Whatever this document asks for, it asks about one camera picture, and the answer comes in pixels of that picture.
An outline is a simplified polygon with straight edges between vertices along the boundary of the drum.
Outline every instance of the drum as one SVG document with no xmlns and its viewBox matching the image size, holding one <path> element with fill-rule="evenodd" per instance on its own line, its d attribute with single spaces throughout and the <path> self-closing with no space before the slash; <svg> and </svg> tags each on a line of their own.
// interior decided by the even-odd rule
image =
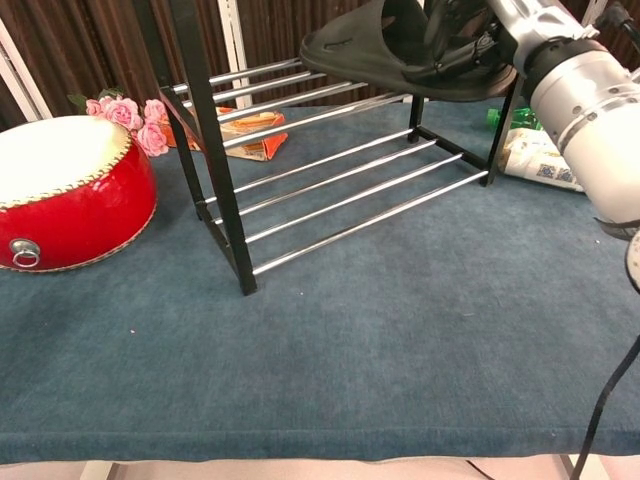
<svg viewBox="0 0 640 480">
<path fill-rule="evenodd" d="M 81 115 L 0 133 L 0 267 L 96 262 L 142 232 L 155 206 L 151 165 L 124 127 Z"/>
</svg>

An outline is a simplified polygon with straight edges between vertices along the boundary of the green leaf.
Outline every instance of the green leaf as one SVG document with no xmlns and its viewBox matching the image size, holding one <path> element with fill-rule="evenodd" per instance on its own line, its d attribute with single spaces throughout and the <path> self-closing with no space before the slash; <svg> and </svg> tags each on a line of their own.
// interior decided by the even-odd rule
<svg viewBox="0 0 640 480">
<path fill-rule="evenodd" d="M 83 114 L 87 111 L 87 97 L 80 93 L 72 93 L 67 95 L 67 98 L 71 103 L 78 107 L 78 113 Z"/>
<path fill-rule="evenodd" d="M 103 97 L 116 98 L 118 96 L 124 97 L 124 91 L 122 90 L 122 88 L 120 87 L 105 88 L 100 92 L 100 94 L 98 94 L 98 100 L 100 100 Z"/>
</svg>

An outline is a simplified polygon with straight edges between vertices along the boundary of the floor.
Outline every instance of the floor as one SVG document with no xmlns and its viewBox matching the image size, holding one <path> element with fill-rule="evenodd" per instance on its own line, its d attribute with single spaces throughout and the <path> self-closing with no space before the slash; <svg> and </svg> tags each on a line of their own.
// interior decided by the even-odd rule
<svg viewBox="0 0 640 480">
<path fill-rule="evenodd" d="M 495 480 L 566 480 L 558 456 L 474 460 Z M 0 480 L 94 480 L 84 462 L 0 466 Z M 593 456 L 582 480 L 635 480 L 640 456 Z M 221 460 L 206 463 L 141 462 L 120 466 L 109 480 L 473 480 L 483 477 L 462 459 L 413 458 L 365 463 L 317 460 Z"/>
</svg>

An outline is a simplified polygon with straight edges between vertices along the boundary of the metal ring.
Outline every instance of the metal ring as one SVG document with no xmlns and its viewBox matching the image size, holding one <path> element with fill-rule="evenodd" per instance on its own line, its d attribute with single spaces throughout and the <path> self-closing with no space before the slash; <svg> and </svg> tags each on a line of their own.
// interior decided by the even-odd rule
<svg viewBox="0 0 640 480">
<path fill-rule="evenodd" d="M 31 262 L 31 263 L 22 263 L 22 262 L 20 262 L 20 258 L 21 257 L 32 258 L 33 262 Z M 17 267 L 33 268 L 36 265 L 38 265 L 38 263 L 40 263 L 40 254 L 38 254 L 38 252 L 36 252 L 34 250 L 23 249 L 23 250 L 20 250 L 19 252 L 17 252 L 13 256 L 13 264 L 15 266 L 17 266 Z"/>
</svg>

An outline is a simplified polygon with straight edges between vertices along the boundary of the blue carpet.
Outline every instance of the blue carpet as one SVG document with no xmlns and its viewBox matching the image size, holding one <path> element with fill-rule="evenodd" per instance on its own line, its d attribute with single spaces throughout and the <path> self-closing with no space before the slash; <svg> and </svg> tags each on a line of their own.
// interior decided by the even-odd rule
<svg viewBox="0 0 640 480">
<path fill-rule="evenodd" d="M 429 104 L 425 124 L 486 155 L 487 106 Z M 271 163 L 232 159 L 236 185 L 407 121 L 408 106 L 392 105 L 295 131 Z M 430 149 L 247 215 L 246 230 L 445 156 Z M 267 272 L 243 297 L 176 153 L 154 165 L 158 211 L 129 248 L 67 273 L 0 271 L 0 463 L 576 452 L 640 330 L 625 244 L 600 232 L 584 195 L 474 183 Z M 469 172 L 449 166 L 256 242 L 255 264 Z M 640 454 L 639 398 L 636 365 L 609 401 L 597 452 Z"/>
</svg>

